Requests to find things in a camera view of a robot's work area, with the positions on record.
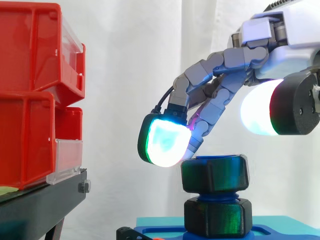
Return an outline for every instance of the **teal table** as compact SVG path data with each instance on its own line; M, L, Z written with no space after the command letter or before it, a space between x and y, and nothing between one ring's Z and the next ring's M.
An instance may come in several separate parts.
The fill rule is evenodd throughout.
M288 235L314 235L320 236L320 230L303 224L287 216L254 216L254 225L266 225L273 230ZM183 226L183 217L139 217L136 220L137 227L143 226ZM146 233L150 238L174 238L182 235L183 232L167 233Z

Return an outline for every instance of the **black hexagonal nut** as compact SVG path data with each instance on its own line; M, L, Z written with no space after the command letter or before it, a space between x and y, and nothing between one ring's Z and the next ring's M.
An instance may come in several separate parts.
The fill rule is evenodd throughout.
M252 229L252 205L249 200L235 203L203 202L197 197L184 203L184 227L205 238L243 238Z
M249 170L244 155L185 160L181 164L181 175L183 189L188 193L231 193L249 186Z

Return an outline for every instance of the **robotic hand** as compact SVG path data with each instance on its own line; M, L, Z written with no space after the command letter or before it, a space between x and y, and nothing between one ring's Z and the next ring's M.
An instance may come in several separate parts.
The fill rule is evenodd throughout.
M230 36L226 50L210 54L178 76L142 123L140 157L161 167L191 158L243 85L268 86L260 90L269 100L268 124L249 119L246 126L262 133L309 134L320 121L319 10L319 0L270 4ZM188 110L196 107L187 124Z

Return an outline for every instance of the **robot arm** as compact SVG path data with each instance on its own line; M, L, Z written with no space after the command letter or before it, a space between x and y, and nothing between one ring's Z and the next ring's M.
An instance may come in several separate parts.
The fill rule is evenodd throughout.
M320 8L320 3L317 0L286 1L288 4L280 2L269 6L267 12L257 14L244 22L241 28L230 36L229 48L223 52L212 53L207 60L192 65L174 80L164 113L161 114L158 104L142 124L138 152L143 160L160 165L157 163L174 158L172 164L163 165L169 167L181 159L191 158L204 141L203 137L211 132L226 105L243 85L259 85L286 75L272 94L270 117L276 119L273 127L278 134L283 135L308 134L315 128L319 123L319 115L315 112L320 113L319 69L308 67L316 65L320 39L317 44L304 37L300 42L295 42L297 33L292 33L289 21L297 20L293 15L297 9L304 7L307 11L306 8L312 3ZM303 20L308 22L310 19L304 17ZM187 112L196 107L198 109L187 125ZM154 119L179 126L173 125L169 131L157 126L152 131ZM186 125L190 135L181 128ZM185 134L177 138L180 130L185 131ZM150 132L161 132L160 140L154 138L154 134L150 137ZM159 158L155 161L151 159L150 152L148 154L148 149L155 149L151 147L153 144L157 145L157 150L153 150L152 157ZM180 154L173 154L178 151L172 149L179 147L182 149Z
M253 69L261 67L268 59L265 47L228 48L211 54L189 67L174 81L165 114L183 118L187 108L202 103L189 120L191 138L183 159L191 158L208 135L237 91L253 77ZM213 83L198 90L212 79Z

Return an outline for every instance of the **screw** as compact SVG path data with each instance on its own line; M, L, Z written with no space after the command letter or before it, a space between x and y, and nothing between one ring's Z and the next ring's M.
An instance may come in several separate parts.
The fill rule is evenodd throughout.
M89 193L91 190L91 181L86 179L81 183L81 192L82 193Z

